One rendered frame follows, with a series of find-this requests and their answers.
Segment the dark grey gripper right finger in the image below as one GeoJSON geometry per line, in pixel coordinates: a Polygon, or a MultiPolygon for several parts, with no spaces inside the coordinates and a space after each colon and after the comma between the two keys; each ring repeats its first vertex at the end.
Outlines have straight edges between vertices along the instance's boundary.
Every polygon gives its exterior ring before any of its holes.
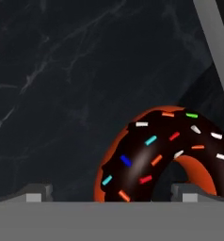
{"type": "Polygon", "coordinates": [[[224,198],[208,194],[197,185],[192,184],[173,184],[170,200],[174,202],[224,202],[224,198]]]}

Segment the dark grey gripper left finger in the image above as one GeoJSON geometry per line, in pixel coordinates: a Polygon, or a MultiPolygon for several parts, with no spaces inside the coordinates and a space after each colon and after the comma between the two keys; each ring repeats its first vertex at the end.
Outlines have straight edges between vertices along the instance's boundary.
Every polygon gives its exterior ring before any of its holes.
{"type": "Polygon", "coordinates": [[[50,202],[53,186],[50,184],[30,184],[16,193],[0,198],[0,202],[50,202]]]}

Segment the chocolate sprinkled doughnut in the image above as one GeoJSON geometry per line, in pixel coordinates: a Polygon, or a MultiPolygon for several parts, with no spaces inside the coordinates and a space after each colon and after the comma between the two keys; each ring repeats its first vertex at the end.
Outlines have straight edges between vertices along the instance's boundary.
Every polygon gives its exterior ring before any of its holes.
{"type": "Polygon", "coordinates": [[[224,199],[224,132],[199,112],[172,105],[153,107],[120,131],[98,168],[93,199],[151,201],[172,162],[190,184],[224,199]]]}

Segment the grey metal bar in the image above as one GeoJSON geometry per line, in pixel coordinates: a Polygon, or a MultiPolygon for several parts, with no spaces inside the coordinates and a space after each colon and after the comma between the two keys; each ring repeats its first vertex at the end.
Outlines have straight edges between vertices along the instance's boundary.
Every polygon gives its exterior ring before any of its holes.
{"type": "Polygon", "coordinates": [[[224,0],[193,0],[224,90],[224,0]]]}

